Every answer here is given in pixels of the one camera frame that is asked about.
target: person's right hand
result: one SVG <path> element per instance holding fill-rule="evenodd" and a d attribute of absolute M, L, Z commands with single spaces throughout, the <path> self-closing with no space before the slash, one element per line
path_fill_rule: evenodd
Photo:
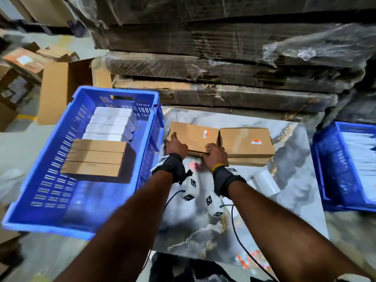
<path fill-rule="evenodd" d="M 219 147 L 216 144 L 207 144 L 205 147 L 206 152 L 209 153 L 209 155 L 202 154 L 201 158 L 210 172 L 213 172 L 213 169 L 220 164 L 223 164 L 224 166 L 229 165 L 227 153 L 222 146 Z"/>

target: white box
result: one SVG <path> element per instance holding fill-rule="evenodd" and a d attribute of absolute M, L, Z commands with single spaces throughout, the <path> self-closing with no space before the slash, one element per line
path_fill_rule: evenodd
<path fill-rule="evenodd" d="M 133 138 L 133 134 L 130 130 L 122 126 L 107 126 L 102 124 L 88 124 L 85 130 L 86 133 L 106 133 L 110 135 L 123 135 L 129 141 Z"/>
<path fill-rule="evenodd" d="M 135 125 L 130 120 L 130 117 L 121 116 L 104 116 L 104 115 L 92 115 L 90 119 L 91 124 L 102 124 L 106 126 L 123 126 L 125 125 L 130 132 L 136 130 Z"/>
<path fill-rule="evenodd" d="M 123 135 L 108 135 L 105 133 L 84 133 L 82 139 L 93 139 L 98 141 L 126 141 L 127 138 Z"/>
<path fill-rule="evenodd" d="M 96 107 L 94 115 L 129 117 L 132 123 L 137 125 L 137 116 L 131 108 Z"/>

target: yellow floor line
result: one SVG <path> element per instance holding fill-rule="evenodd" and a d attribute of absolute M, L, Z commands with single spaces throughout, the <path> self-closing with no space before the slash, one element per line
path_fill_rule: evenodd
<path fill-rule="evenodd" d="M 36 117 L 34 116 L 29 116 L 29 115 L 17 115 L 17 119 L 30 119 L 32 121 L 36 120 Z"/>

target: white cylinder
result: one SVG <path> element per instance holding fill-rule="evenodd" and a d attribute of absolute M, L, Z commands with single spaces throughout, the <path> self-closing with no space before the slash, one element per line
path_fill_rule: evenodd
<path fill-rule="evenodd" d="M 267 169 L 264 169 L 260 173 L 256 173 L 254 175 L 254 178 L 261 193 L 264 194 L 266 197 L 270 197 L 281 191 L 281 189 L 275 182 L 273 176 L 269 173 Z"/>

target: forearm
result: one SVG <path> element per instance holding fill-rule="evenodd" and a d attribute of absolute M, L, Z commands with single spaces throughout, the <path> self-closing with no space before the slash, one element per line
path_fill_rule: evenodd
<path fill-rule="evenodd" d="M 156 172 L 99 229 L 57 282 L 136 281 L 162 221 L 172 174 Z"/>
<path fill-rule="evenodd" d="M 334 281 L 344 273 L 367 274 L 308 223 L 247 184 L 229 195 L 280 281 Z"/>

